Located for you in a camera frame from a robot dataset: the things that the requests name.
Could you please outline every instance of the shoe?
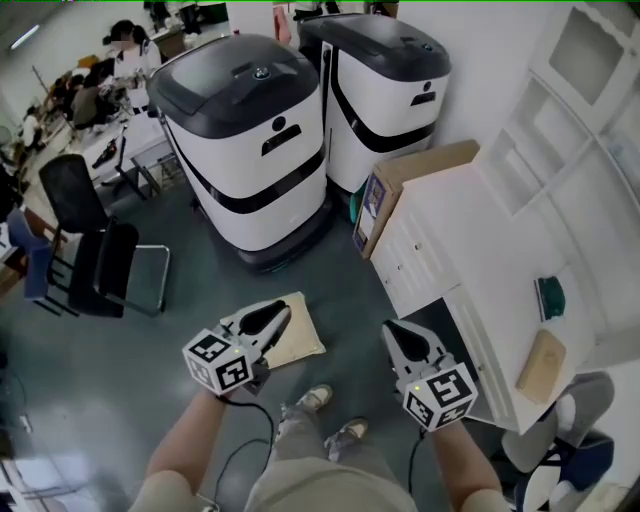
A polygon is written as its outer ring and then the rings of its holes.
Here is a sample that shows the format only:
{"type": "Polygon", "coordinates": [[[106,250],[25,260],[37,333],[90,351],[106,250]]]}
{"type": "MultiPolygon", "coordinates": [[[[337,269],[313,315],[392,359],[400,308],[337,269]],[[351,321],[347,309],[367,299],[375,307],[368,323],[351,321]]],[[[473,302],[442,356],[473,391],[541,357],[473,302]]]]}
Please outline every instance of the shoe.
{"type": "Polygon", "coordinates": [[[353,434],[358,439],[362,439],[364,435],[367,433],[369,429],[369,422],[366,418],[358,417],[353,418],[351,421],[348,421],[344,424],[344,426],[338,431],[338,435],[344,434],[345,432],[349,432],[353,434]]]}
{"type": "Polygon", "coordinates": [[[327,384],[320,384],[319,386],[315,386],[307,391],[304,396],[298,400],[297,405],[304,405],[317,411],[321,407],[327,405],[331,396],[333,395],[333,390],[331,386],[327,384]]]}

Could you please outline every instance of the white wall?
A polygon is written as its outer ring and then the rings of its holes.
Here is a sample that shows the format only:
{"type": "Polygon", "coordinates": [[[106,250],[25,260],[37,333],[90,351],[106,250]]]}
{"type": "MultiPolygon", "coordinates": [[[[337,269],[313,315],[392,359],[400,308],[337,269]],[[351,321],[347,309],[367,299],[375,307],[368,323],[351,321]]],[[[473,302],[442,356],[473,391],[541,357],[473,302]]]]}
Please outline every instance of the white wall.
{"type": "Polygon", "coordinates": [[[40,29],[0,62],[0,92],[16,119],[22,119],[34,97],[43,99],[44,90],[31,66],[35,66],[47,85],[69,69],[78,59],[103,56],[102,38],[118,20],[130,19],[145,29],[151,19],[142,2],[69,3],[44,22],[40,29]]]}
{"type": "Polygon", "coordinates": [[[449,52],[449,88],[435,144],[495,134],[515,101],[552,3],[401,2],[398,19],[449,52]]]}

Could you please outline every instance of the white shirt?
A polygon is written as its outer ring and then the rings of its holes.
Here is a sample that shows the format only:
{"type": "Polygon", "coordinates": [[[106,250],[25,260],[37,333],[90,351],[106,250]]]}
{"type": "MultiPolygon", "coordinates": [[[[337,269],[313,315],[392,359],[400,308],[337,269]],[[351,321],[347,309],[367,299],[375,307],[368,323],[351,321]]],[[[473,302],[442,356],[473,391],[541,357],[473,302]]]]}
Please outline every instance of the white shirt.
{"type": "Polygon", "coordinates": [[[140,55],[140,46],[136,45],[122,52],[122,59],[116,56],[113,74],[116,78],[133,76],[136,70],[141,69],[146,77],[162,65],[160,50],[153,41],[147,41],[140,55]]]}
{"type": "Polygon", "coordinates": [[[33,137],[39,129],[40,124],[35,116],[27,116],[22,125],[22,140],[24,141],[25,146],[29,147],[33,144],[33,137]]]}
{"type": "MultiPolygon", "coordinates": [[[[198,512],[187,480],[174,471],[151,475],[129,512],[198,512]]],[[[245,512],[417,512],[399,485],[318,458],[269,464],[251,490],[245,512]]],[[[469,496],[461,512],[510,512],[498,491],[469,496]]]]}

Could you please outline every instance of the ceiling light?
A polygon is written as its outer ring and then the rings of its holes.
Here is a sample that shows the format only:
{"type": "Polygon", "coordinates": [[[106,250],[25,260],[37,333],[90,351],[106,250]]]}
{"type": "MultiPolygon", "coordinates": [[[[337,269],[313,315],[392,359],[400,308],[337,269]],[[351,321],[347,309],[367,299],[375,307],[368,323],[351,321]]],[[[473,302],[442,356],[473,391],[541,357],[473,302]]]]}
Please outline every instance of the ceiling light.
{"type": "Polygon", "coordinates": [[[20,46],[22,43],[24,43],[27,39],[29,39],[33,34],[36,33],[36,31],[40,28],[40,25],[36,25],[35,27],[33,27],[31,30],[29,30],[29,32],[27,32],[26,34],[23,34],[22,36],[20,36],[15,43],[13,43],[11,45],[11,49],[15,50],[18,46],[20,46]]]}

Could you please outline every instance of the cable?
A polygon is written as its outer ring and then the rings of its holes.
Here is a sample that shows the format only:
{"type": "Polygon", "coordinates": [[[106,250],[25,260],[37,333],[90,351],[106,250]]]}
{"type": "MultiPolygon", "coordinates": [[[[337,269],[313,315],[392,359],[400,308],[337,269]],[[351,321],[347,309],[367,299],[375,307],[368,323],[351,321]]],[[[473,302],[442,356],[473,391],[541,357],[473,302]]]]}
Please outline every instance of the cable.
{"type": "Polygon", "coordinates": [[[424,439],[426,433],[427,431],[425,429],[423,428],[420,429],[418,439],[416,439],[416,442],[413,443],[413,448],[411,449],[411,456],[409,457],[409,475],[407,476],[407,480],[408,480],[409,494],[411,494],[412,496],[413,496],[413,461],[416,457],[416,452],[418,451],[418,447],[420,446],[420,443],[424,439]]]}
{"type": "Polygon", "coordinates": [[[253,403],[253,402],[234,402],[233,400],[229,400],[225,396],[219,396],[218,400],[220,400],[221,402],[223,402],[225,404],[232,405],[234,407],[253,407],[254,409],[258,409],[262,414],[265,415],[265,417],[269,421],[269,440],[267,441],[266,439],[260,439],[260,438],[250,439],[246,443],[243,443],[240,446],[238,446],[238,448],[236,448],[233,452],[231,452],[229,457],[227,457],[227,460],[224,463],[224,466],[222,467],[222,471],[220,471],[220,475],[218,475],[218,480],[216,481],[216,490],[215,490],[215,494],[214,494],[214,497],[213,497],[213,501],[216,504],[218,503],[217,498],[218,498],[218,489],[220,487],[219,484],[222,481],[222,477],[224,476],[224,473],[227,470],[227,467],[229,466],[229,463],[231,462],[231,459],[233,459],[233,457],[235,457],[241,450],[243,450],[244,448],[246,448],[250,444],[260,443],[260,444],[269,445],[269,453],[267,454],[267,459],[265,460],[264,467],[262,468],[262,472],[264,473],[264,470],[267,469],[267,464],[269,463],[269,459],[271,458],[271,449],[273,448],[273,438],[274,438],[274,434],[275,434],[275,425],[273,423],[273,420],[271,419],[271,415],[261,405],[258,405],[258,404],[253,403]]]}
{"type": "Polygon", "coordinates": [[[222,481],[222,477],[224,476],[224,473],[227,470],[227,467],[229,466],[229,463],[231,462],[231,459],[233,459],[233,457],[235,457],[239,452],[241,452],[244,448],[246,448],[247,446],[249,446],[252,443],[260,443],[260,444],[269,445],[269,454],[271,454],[271,443],[269,441],[267,441],[266,439],[258,439],[258,438],[250,439],[246,443],[242,443],[235,450],[233,450],[231,452],[231,455],[229,455],[229,457],[227,457],[227,461],[224,463],[224,466],[222,466],[222,471],[220,471],[220,474],[218,475],[218,479],[216,480],[216,490],[213,493],[213,503],[214,504],[218,503],[218,490],[220,489],[220,482],[222,481]]]}

